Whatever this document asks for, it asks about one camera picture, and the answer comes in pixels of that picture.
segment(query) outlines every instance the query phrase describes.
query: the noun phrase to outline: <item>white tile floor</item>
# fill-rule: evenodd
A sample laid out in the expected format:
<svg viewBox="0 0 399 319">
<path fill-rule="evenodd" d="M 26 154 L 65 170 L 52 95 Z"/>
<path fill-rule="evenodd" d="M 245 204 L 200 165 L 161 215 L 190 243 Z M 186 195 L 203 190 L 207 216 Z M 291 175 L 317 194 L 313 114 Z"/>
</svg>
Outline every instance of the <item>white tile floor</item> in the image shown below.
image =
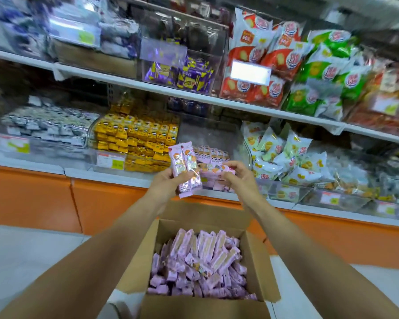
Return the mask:
<svg viewBox="0 0 399 319">
<path fill-rule="evenodd" d="M 41 273 L 88 237 L 0 226 L 0 300 L 21 291 Z M 282 299 L 273 305 L 277 319 L 321 318 L 279 257 L 271 257 Z M 399 270 L 372 266 L 355 268 L 399 306 Z M 120 298 L 114 293 L 111 299 Z M 131 298 L 130 308 L 140 298 Z"/>
</svg>

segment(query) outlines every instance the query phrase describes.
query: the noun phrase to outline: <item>hand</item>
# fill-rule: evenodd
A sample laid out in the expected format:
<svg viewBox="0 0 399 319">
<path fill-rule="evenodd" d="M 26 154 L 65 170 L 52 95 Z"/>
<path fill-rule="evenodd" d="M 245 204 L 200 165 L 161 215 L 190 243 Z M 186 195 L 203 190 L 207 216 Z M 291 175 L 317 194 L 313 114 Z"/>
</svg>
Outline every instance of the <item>hand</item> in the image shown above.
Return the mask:
<svg viewBox="0 0 399 319">
<path fill-rule="evenodd" d="M 222 178 L 226 185 L 234 189 L 244 205 L 254 209 L 253 206 L 264 199 L 257 187 L 254 174 L 241 161 L 227 161 L 223 164 L 230 166 L 237 172 L 236 176 L 231 172 L 223 173 Z"/>
<path fill-rule="evenodd" d="M 173 171 L 170 168 L 157 173 L 152 179 L 148 191 L 144 198 L 153 202 L 160 212 L 163 212 L 165 204 L 176 195 L 177 186 L 187 182 L 195 176 L 194 171 L 182 172 L 179 176 L 173 178 Z"/>
</svg>

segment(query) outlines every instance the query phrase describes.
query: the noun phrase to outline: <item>person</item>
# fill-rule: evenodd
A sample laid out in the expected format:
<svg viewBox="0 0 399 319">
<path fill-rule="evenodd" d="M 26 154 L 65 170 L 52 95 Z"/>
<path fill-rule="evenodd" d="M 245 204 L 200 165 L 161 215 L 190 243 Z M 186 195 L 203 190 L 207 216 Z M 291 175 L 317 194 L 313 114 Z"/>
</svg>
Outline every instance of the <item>person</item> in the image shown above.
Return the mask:
<svg viewBox="0 0 399 319">
<path fill-rule="evenodd" d="M 239 161 L 223 174 L 244 209 L 260 223 L 292 276 L 324 319 L 399 319 L 399 308 L 339 257 L 305 235 L 260 194 Z M 153 220 L 194 174 L 158 173 L 146 194 L 117 221 L 43 273 L 0 312 L 0 319 L 94 319 L 105 305 Z"/>
</svg>

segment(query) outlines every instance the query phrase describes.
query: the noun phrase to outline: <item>round logo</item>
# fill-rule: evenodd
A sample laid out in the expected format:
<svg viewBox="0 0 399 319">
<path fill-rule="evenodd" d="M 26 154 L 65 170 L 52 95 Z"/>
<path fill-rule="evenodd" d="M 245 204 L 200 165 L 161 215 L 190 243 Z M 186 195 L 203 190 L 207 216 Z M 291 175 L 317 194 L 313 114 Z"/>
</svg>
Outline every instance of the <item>round logo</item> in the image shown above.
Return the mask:
<svg viewBox="0 0 399 319">
<path fill-rule="evenodd" d="M 306 96 L 306 102 L 308 104 L 313 104 L 318 100 L 318 93 L 310 91 Z"/>
<path fill-rule="evenodd" d="M 347 31 L 335 30 L 330 33 L 328 39 L 332 42 L 342 42 L 349 39 L 349 33 Z"/>
<path fill-rule="evenodd" d="M 259 16 L 256 16 L 256 19 L 254 21 L 256 23 L 256 26 L 259 29 L 261 29 L 261 30 L 268 30 L 269 29 L 269 22 L 267 22 L 263 18 L 260 18 Z"/>
<path fill-rule="evenodd" d="M 272 97 L 278 97 L 282 91 L 282 84 L 280 82 L 273 82 L 269 87 L 269 94 Z"/>
<path fill-rule="evenodd" d="M 293 36 L 297 32 L 297 23 L 294 21 L 285 22 L 284 25 L 284 33 Z"/>
<path fill-rule="evenodd" d="M 250 62 L 257 62 L 259 61 L 262 57 L 263 54 L 265 53 L 264 49 L 260 49 L 260 48 L 254 48 L 251 52 L 250 52 Z"/>
<path fill-rule="evenodd" d="M 333 80 L 338 72 L 339 69 L 337 67 L 329 65 L 327 68 L 324 69 L 322 73 L 322 78 L 324 80 Z"/>
<path fill-rule="evenodd" d="M 288 69 L 296 68 L 300 62 L 300 59 L 301 59 L 301 56 L 299 53 L 295 53 L 293 51 L 291 53 L 289 53 L 289 55 L 287 56 L 287 61 L 286 61 L 287 68 Z"/>
<path fill-rule="evenodd" d="M 347 88 L 353 88 L 353 87 L 355 87 L 356 85 L 359 84 L 359 79 L 360 79 L 360 76 L 357 73 L 356 74 L 347 75 L 346 80 L 345 80 L 344 83 L 345 83 Z"/>
<path fill-rule="evenodd" d="M 240 92 L 245 93 L 246 91 L 248 91 L 250 89 L 250 83 L 242 82 L 239 80 L 237 82 L 237 88 Z"/>
</svg>

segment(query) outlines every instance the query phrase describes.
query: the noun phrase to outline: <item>stack of yellow snack packages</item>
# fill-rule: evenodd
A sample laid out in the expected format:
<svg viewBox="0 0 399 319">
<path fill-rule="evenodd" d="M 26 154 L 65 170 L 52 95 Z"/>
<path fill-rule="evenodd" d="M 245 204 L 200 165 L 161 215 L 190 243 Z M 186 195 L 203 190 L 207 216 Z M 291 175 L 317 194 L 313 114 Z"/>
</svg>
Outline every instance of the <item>stack of yellow snack packages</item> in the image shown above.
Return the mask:
<svg viewBox="0 0 399 319">
<path fill-rule="evenodd" d="M 168 147 L 176 144 L 180 117 L 135 105 L 124 96 L 94 127 L 98 150 L 127 154 L 127 171 L 158 172 L 170 166 Z"/>
</svg>

